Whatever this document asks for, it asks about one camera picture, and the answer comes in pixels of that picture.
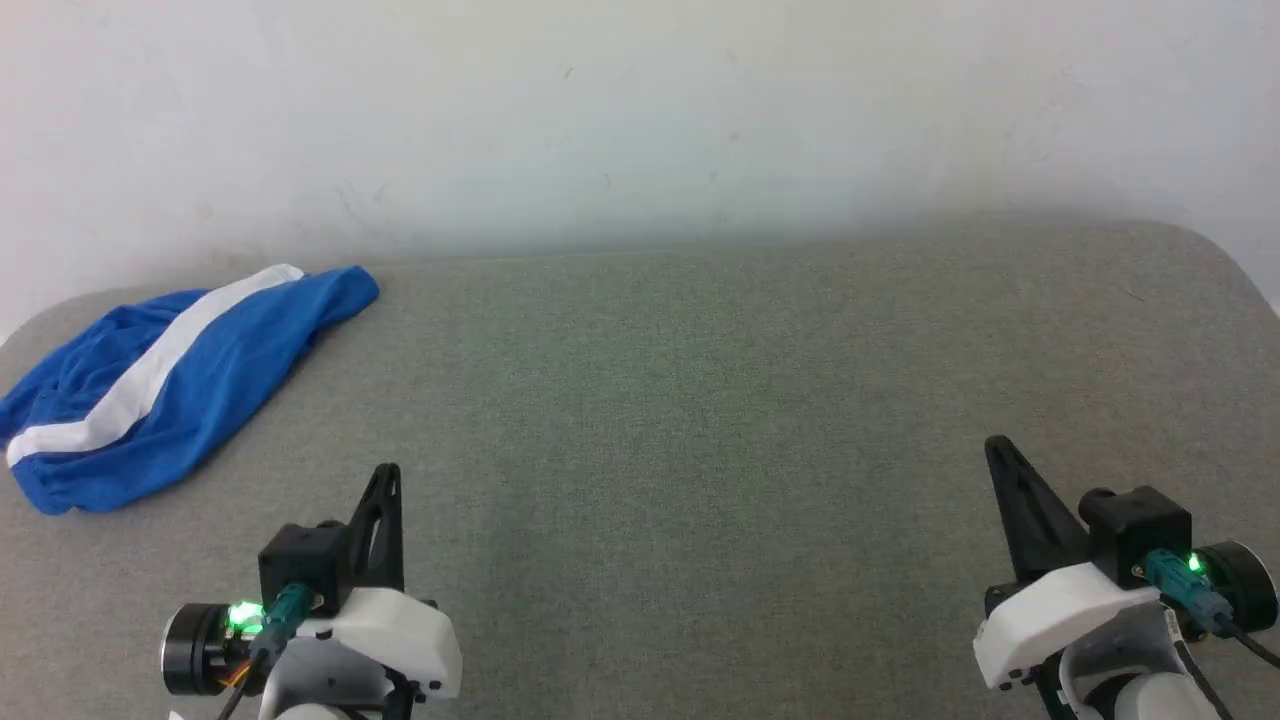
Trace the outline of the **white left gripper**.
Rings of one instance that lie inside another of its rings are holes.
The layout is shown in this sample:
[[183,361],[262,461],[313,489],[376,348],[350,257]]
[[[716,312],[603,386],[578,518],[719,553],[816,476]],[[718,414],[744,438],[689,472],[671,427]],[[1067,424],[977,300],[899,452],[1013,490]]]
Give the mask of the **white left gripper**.
[[261,632],[260,603],[187,603],[165,625],[163,684],[174,696],[233,685],[262,701],[429,701],[460,694],[463,657],[451,619],[404,594],[401,468],[375,468],[348,528],[348,585],[334,618],[301,623],[282,656],[237,676]]

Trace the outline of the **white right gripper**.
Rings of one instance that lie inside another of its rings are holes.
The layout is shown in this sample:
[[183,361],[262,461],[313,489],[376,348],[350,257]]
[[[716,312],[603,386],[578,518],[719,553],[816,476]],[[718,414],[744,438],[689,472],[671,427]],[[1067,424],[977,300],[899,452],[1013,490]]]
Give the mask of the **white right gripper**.
[[1014,582],[989,589],[973,651],[984,684],[1043,693],[1207,693],[1190,656],[1208,637],[1236,641],[1268,664],[1254,634],[1277,624],[1277,584],[1235,541],[1156,550],[1121,588],[1088,559],[1074,512],[1006,436],[984,442]]

